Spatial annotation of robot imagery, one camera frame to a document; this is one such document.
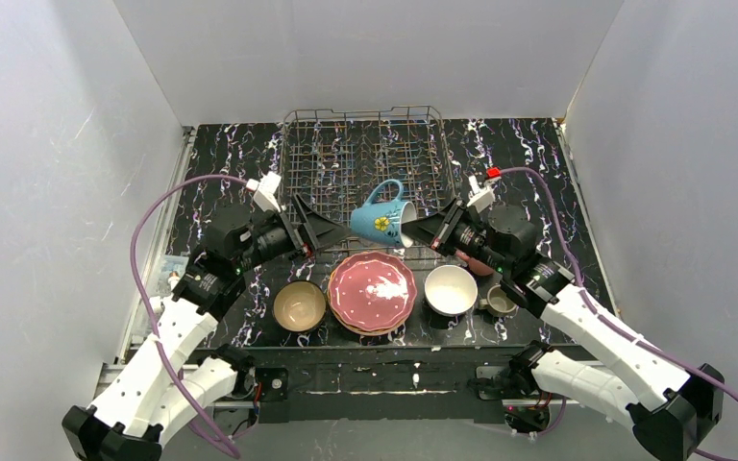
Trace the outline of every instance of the wire rack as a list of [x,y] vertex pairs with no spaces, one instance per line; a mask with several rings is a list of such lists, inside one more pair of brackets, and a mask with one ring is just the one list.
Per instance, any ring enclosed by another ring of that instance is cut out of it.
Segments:
[[[441,209],[455,195],[450,166],[442,118],[431,106],[298,109],[283,121],[283,201],[299,193],[315,211],[347,226],[352,210],[388,179],[403,183],[404,200],[416,205],[419,217]],[[389,187],[381,199],[396,194]],[[298,224],[294,211],[290,220]],[[350,255],[378,248],[391,250],[352,237],[330,252]]]

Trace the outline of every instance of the white bowl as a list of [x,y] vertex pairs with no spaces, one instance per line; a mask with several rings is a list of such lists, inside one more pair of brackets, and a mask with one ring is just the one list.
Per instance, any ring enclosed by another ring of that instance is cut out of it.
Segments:
[[477,302],[477,281],[459,266],[440,266],[426,277],[426,302],[437,313],[454,317]]

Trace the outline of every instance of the black marble countertop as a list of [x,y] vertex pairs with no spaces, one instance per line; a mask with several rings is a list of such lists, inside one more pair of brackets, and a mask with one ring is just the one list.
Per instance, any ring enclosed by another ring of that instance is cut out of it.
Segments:
[[[608,309],[608,299],[601,268],[584,224],[578,197],[571,183],[555,124],[550,119],[471,119],[444,121],[451,175],[459,184],[458,195],[467,199],[470,186],[465,178],[481,174],[490,166],[506,168],[527,166],[542,174],[548,182],[562,223],[563,234],[585,277],[590,292]],[[279,171],[282,155],[280,124],[203,125],[197,136],[186,173],[187,178],[224,173],[257,179],[267,171]],[[498,201],[521,204],[532,223],[542,230],[538,249],[554,258],[564,258],[554,230],[549,208],[537,184],[525,174],[503,178],[496,184]],[[168,252],[187,255],[202,236],[217,204],[250,202],[250,194],[238,186],[208,182],[188,187],[182,194],[170,233]],[[431,269],[445,259],[426,248],[410,248],[400,255],[414,271],[418,300],[406,323],[381,337],[358,336],[341,326],[328,312],[324,323],[309,334],[290,333],[279,327],[271,309],[274,295],[288,282],[307,279],[326,291],[332,269],[347,253],[330,253],[291,263],[276,259],[263,264],[247,278],[248,289],[229,311],[207,347],[234,344],[248,347],[355,347],[382,346],[497,346],[526,344],[534,339],[550,343],[570,342],[560,331],[550,328],[519,309],[503,318],[494,318],[483,310],[455,318],[434,313],[423,303],[423,280]],[[570,267],[569,261],[563,261]],[[480,293],[496,281],[478,279]]]

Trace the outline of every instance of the mug handle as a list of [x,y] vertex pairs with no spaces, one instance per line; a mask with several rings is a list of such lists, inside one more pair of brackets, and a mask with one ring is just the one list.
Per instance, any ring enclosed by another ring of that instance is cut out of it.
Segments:
[[403,198],[403,183],[399,182],[398,180],[386,180],[378,184],[377,187],[375,187],[375,190],[373,190],[372,193],[369,194],[369,198],[366,199],[366,202],[363,205],[364,206],[372,205],[375,202],[375,200],[378,198],[378,195],[381,194],[381,191],[383,190],[383,188],[387,186],[388,184],[395,184],[397,185],[397,189],[398,189],[397,196],[394,199],[392,199],[392,201],[402,199]]

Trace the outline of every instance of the pink plate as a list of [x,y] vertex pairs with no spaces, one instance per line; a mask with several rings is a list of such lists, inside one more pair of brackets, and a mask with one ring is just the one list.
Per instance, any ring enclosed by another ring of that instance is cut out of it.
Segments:
[[332,272],[330,305],[346,325],[362,331],[397,326],[414,308],[414,274],[396,256],[367,252],[349,256]]

